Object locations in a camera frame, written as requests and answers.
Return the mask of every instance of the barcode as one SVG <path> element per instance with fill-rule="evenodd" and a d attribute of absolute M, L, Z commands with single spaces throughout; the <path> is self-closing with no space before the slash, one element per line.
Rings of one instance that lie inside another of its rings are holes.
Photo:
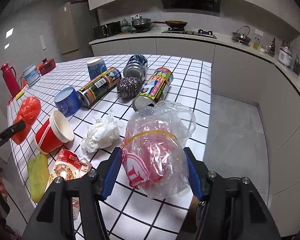
<path fill-rule="evenodd" d="M 101 87 L 104 83 L 106 83 L 107 81 L 104 78 L 101 78 L 99 81 L 97 81 L 94 85 L 99 88 Z"/>

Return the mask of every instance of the microwave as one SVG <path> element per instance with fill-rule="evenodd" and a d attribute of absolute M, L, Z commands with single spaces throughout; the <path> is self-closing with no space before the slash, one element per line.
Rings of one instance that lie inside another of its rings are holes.
<path fill-rule="evenodd" d="M 99 27 L 93 28 L 94 38 L 101 39 L 108 36 L 113 36 L 121 33 L 121 23 L 120 21 L 108 23 L 101 25 Z"/>

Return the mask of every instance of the red kettle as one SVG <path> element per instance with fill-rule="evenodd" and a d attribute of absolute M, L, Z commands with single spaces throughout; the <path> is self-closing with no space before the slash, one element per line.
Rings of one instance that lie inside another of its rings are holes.
<path fill-rule="evenodd" d="M 21 88 L 17 82 L 17 74 L 13 66 L 9 67 L 8 63 L 5 63 L 1 66 L 3 79 L 13 97 L 15 97 L 20 91 Z"/>

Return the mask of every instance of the yellow sponge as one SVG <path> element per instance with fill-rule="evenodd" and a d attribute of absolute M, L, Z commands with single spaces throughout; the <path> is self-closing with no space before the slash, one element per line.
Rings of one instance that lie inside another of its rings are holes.
<path fill-rule="evenodd" d="M 48 157 L 39 153 L 27 162 L 31 199 L 39 203 L 49 180 Z"/>
<path fill-rule="evenodd" d="M 25 93 L 25 91 L 23 89 L 21 89 L 21 91 L 16 95 L 15 99 L 18 100 L 19 98 L 21 98 L 21 96 Z"/>

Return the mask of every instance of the crumpled tissue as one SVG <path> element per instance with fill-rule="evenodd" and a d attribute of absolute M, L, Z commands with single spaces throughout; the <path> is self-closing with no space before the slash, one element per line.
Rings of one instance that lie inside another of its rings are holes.
<path fill-rule="evenodd" d="M 99 148 L 109 147 L 113 140 L 119 138 L 120 135 L 118 123 L 114 120 L 112 109 L 110 109 L 106 119 L 95 119 L 96 123 L 88 127 L 88 132 L 80 143 L 81 149 L 89 153 L 96 152 Z"/>

